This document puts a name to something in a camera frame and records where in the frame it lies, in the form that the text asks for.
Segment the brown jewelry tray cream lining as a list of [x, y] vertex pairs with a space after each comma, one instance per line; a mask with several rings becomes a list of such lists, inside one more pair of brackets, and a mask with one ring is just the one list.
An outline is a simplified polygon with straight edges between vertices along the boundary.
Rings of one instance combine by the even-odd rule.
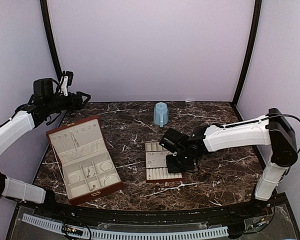
[[146, 183], [182, 181], [182, 173], [169, 173], [166, 157], [172, 155], [159, 142], [145, 143]]

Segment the brown jewelry box cream lining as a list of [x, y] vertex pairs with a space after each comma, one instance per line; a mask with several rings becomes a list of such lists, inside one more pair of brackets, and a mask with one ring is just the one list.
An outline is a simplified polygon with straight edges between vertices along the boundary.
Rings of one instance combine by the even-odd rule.
[[[124, 188], [111, 158], [98, 116], [78, 120], [46, 132], [66, 188], [68, 201], [77, 206]], [[107, 176], [119, 182], [104, 186]], [[93, 185], [98, 189], [91, 190]]]

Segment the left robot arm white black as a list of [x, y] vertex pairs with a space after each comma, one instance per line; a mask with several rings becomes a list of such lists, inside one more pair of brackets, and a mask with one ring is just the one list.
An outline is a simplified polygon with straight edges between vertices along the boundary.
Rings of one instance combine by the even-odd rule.
[[[34, 130], [42, 123], [51, 125], [53, 114], [62, 111], [81, 110], [91, 99], [91, 95], [68, 90], [73, 81], [73, 73], [67, 71], [60, 81], [42, 78], [33, 83], [33, 94], [28, 103], [20, 105], [13, 116], [0, 125], [0, 157], [18, 139]], [[8, 177], [0, 171], [0, 198], [12, 198], [22, 202], [41, 204], [41, 210], [50, 218], [57, 218], [60, 206], [44, 188]]]

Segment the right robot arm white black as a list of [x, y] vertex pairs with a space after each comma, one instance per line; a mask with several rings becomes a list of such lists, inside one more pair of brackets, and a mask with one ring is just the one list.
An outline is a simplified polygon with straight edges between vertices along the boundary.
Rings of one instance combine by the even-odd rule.
[[254, 189], [254, 199], [245, 205], [245, 213], [256, 217], [265, 208], [274, 189], [288, 174], [299, 156], [296, 133], [287, 121], [288, 114], [277, 108], [257, 118], [229, 124], [207, 124], [197, 127], [190, 135], [169, 128], [159, 144], [171, 154], [167, 156], [169, 173], [195, 169], [204, 155], [223, 149], [245, 146], [271, 146], [272, 155]]

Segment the light blue upside-down mug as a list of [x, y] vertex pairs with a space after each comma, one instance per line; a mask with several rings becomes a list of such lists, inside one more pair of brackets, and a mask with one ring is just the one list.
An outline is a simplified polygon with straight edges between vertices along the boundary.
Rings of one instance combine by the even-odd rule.
[[158, 102], [154, 106], [153, 122], [163, 128], [169, 121], [169, 109], [165, 102]]

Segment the small circuit board with leds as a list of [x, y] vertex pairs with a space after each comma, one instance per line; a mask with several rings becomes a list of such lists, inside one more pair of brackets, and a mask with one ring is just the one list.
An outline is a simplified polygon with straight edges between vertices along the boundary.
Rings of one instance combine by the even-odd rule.
[[74, 226], [70, 226], [70, 225], [66, 225], [66, 224], [62, 225], [61, 232], [66, 235], [72, 234], [72, 235], [76, 235], [76, 236], [82, 236], [84, 233], [81, 229], [78, 229]]

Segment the black front table rail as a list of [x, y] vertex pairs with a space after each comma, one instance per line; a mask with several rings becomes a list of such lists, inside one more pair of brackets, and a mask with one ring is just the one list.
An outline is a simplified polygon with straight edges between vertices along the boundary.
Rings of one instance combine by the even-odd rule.
[[245, 221], [264, 218], [271, 222], [277, 213], [273, 201], [257, 203], [254, 200], [226, 206], [173, 211], [110, 210], [57, 202], [52, 206], [36, 203], [28, 203], [27, 206], [34, 209], [37, 215], [89, 227], [101, 223], [140, 226], [207, 223], [208, 226], [234, 226], [243, 231], [246, 228]]

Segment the black left corner post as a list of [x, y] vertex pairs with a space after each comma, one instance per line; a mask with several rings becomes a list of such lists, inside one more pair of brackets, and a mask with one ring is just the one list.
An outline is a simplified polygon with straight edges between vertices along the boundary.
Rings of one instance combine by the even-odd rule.
[[51, 60], [53, 63], [53, 67], [57, 79], [60, 80], [62, 77], [62, 67], [60, 64], [60, 60], [59, 60], [59, 56], [55, 44], [52, 24], [50, 20], [49, 8], [48, 8], [48, 1], [40, 0], [39, 2], [40, 2], [41, 15], [42, 15], [42, 20], [43, 20], [43, 25], [44, 25], [44, 30], [45, 30], [45, 35], [48, 43]]

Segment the black corner post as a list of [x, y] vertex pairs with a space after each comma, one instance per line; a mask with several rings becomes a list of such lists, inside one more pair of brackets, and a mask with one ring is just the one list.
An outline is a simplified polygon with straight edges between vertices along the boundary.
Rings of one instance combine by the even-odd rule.
[[48, 1], [40, 0], [39, 2], [40, 2], [41, 15], [42, 15], [42, 20], [43, 20], [43, 25], [44, 25], [44, 30], [45, 30], [45, 35], [48, 43], [51, 60], [53, 63], [53, 67], [57, 79], [60, 80], [62, 77], [62, 67], [60, 64], [60, 60], [59, 60], [59, 56], [55, 44], [52, 24], [50, 20], [49, 8], [48, 8]]
[[245, 80], [248, 74], [254, 46], [255, 46], [255, 41], [256, 41], [256, 36], [258, 32], [258, 26], [259, 26], [259, 20], [260, 20], [260, 15], [261, 15], [261, 8], [262, 8], [262, 0], [255, 0], [254, 1], [254, 8], [253, 8], [253, 15], [252, 15], [252, 20], [251, 20], [251, 27], [250, 27], [250, 32], [249, 32], [249, 37], [248, 37], [248, 42], [247, 42], [247, 47], [243, 59], [243, 64], [242, 68], [240, 71], [240, 75], [238, 78], [238, 83], [234, 92], [234, 96], [231, 102], [231, 105], [233, 108], [237, 108], [237, 105], [239, 103], [243, 87], [245, 84]]

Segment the black right corner post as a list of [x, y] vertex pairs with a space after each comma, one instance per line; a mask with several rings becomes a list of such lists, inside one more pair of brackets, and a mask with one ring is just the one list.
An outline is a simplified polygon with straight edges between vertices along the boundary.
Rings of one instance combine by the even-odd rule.
[[252, 20], [251, 20], [251, 27], [250, 27], [250, 32], [249, 32], [249, 37], [248, 37], [248, 42], [247, 42], [247, 47], [243, 59], [243, 64], [242, 68], [240, 71], [240, 75], [238, 78], [238, 83], [234, 92], [234, 96], [231, 102], [231, 105], [233, 108], [237, 108], [237, 105], [239, 103], [243, 87], [245, 84], [245, 80], [248, 74], [254, 46], [255, 46], [255, 41], [256, 41], [256, 36], [258, 32], [258, 26], [259, 26], [259, 20], [260, 20], [260, 15], [261, 15], [261, 8], [262, 8], [262, 0], [255, 0], [254, 1], [254, 8], [253, 8], [253, 15], [252, 15]]

